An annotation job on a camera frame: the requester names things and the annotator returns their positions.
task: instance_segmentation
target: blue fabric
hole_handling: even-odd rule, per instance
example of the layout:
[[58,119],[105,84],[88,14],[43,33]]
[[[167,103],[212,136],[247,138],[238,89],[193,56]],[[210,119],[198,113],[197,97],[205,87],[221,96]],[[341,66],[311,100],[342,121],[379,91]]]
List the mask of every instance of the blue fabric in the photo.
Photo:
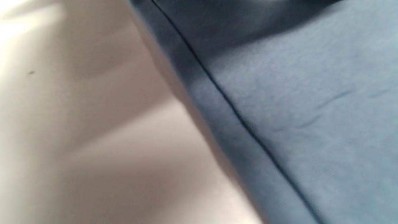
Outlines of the blue fabric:
[[398,223],[398,1],[133,0],[271,224]]

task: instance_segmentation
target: white surface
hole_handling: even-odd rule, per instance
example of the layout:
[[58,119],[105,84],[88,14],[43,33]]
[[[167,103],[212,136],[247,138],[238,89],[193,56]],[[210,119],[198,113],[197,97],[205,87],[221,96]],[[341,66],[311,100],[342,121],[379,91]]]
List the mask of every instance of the white surface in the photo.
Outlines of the white surface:
[[0,223],[261,223],[136,24],[120,0],[0,0]]

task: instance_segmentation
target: stitching line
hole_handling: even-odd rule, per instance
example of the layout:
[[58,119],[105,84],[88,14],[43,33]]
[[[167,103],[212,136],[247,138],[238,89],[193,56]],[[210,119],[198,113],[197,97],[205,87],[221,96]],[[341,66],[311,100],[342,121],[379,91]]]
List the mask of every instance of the stitching line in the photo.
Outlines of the stitching line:
[[315,211],[315,209],[312,207],[312,205],[310,204],[310,202],[306,199],[306,197],[304,196],[304,194],[301,192],[301,190],[299,189],[299,187],[294,183],[294,181],[289,177],[289,175],[287,174],[287,172],[282,168],[282,166],[278,163],[277,159],[275,158],[275,156],[268,150],[268,148],[263,144],[263,142],[256,136],[256,134],[251,130],[251,128],[247,125],[247,123],[245,122],[244,118],[242,117],[242,115],[240,115],[240,113],[238,112],[238,110],[236,109],[236,107],[234,106],[234,104],[232,103],[232,101],[228,98],[228,96],[225,94],[225,92],[223,91],[223,89],[219,86],[219,84],[215,81],[214,77],[211,75],[210,71],[205,67],[205,65],[202,63],[202,61],[200,60],[199,56],[197,55],[197,53],[195,52],[194,48],[192,47],[192,45],[189,43],[189,41],[187,40],[187,38],[182,34],[182,32],[178,29],[178,27],[176,26],[176,24],[173,22],[173,20],[166,14],[166,12],[162,9],[162,7],[156,2],[156,0],[151,0],[151,2],[160,10],[160,12],[164,15],[164,17],[170,22],[170,24],[172,25],[172,27],[175,29],[175,31],[178,33],[178,35],[181,37],[182,41],[185,43],[185,45],[188,47],[188,49],[191,51],[192,55],[194,56],[194,58],[197,60],[197,62],[199,63],[200,67],[202,67],[203,71],[206,73],[206,75],[208,76],[208,78],[210,79],[210,81],[214,84],[214,86],[216,87],[216,89],[221,93],[222,97],[225,99],[225,101],[228,103],[228,105],[231,107],[233,113],[236,115],[236,117],[238,118],[239,122],[242,124],[242,126],[246,129],[246,131],[250,134],[250,136],[257,142],[257,144],[260,145],[261,148],[263,148],[263,150],[265,151],[265,153],[268,155],[268,157],[271,159],[272,163],[275,165],[275,167],[278,169],[278,171],[281,173],[281,175],[286,179],[286,181],[291,185],[291,187],[293,188],[293,190],[296,192],[296,194],[298,195],[298,197],[302,200],[304,206],[308,209],[309,213],[312,215],[312,217],[314,218],[315,222],[318,224],[324,224],[324,222],[322,221],[321,217],[317,214],[317,212]]

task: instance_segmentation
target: blue cloth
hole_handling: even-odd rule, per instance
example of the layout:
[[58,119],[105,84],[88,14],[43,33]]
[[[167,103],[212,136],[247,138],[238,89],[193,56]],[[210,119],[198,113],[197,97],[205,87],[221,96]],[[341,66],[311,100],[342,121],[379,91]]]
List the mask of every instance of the blue cloth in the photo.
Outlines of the blue cloth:
[[271,224],[398,223],[398,1],[132,0]]

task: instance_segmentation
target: fabric seam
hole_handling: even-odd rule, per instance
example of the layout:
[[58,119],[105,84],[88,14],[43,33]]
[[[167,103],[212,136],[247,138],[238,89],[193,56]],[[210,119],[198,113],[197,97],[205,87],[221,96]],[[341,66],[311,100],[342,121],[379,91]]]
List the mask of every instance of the fabric seam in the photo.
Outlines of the fabric seam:
[[217,83],[217,81],[214,79],[212,76],[211,72],[205,67],[203,62],[200,60],[199,56],[195,52],[194,48],[192,45],[189,43],[187,38],[183,35],[183,33],[179,30],[179,28],[176,26],[176,24],[173,22],[173,20],[167,15],[167,13],[162,9],[162,7],[156,2],[156,0],[151,0],[151,2],[156,6],[156,8],[163,14],[163,16],[168,20],[168,22],[172,25],[172,27],[175,29],[177,34],[181,37],[182,41],[186,45],[186,47],[189,49],[189,51],[192,53],[193,57],[195,60],[198,62],[199,66],[203,69],[205,74],[208,76],[210,79],[211,83],[215,86],[215,88],[220,92],[221,96],[224,98],[224,100],[227,102],[227,104],[231,107],[233,113],[241,123],[241,125],[244,127],[244,129],[248,132],[248,134],[254,139],[254,141],[264,150],[264,152],[267,154],[267,156],[271,159],[272,163],[275,165],[277,170],[280,172],[280,174],[284,177],[284,179],[291,185],[295,193],[298,195],[300,200],[303,202],[304,206],[307,208],[309,213],[312,215],[314,220],[318,224],[324,224],[322,221],[321,217],[316,213],[315,209],[313,206],[309,203],[309,201],[306,199],[304,194],[301,192],[299,187],[294,183],[294,181],[289,177],[287,172],[282,168],[282,166],[279,164],[275,156],[268,150],[266,145],[257,137],[257,135],[252,131],[252,129],[248,126],[246,123],[245,119],[243,116],[239,113],[239,111],[236,109],[232,101],[228,98],[226,93],[223,91],[223,89],[220,87],[220,85]]

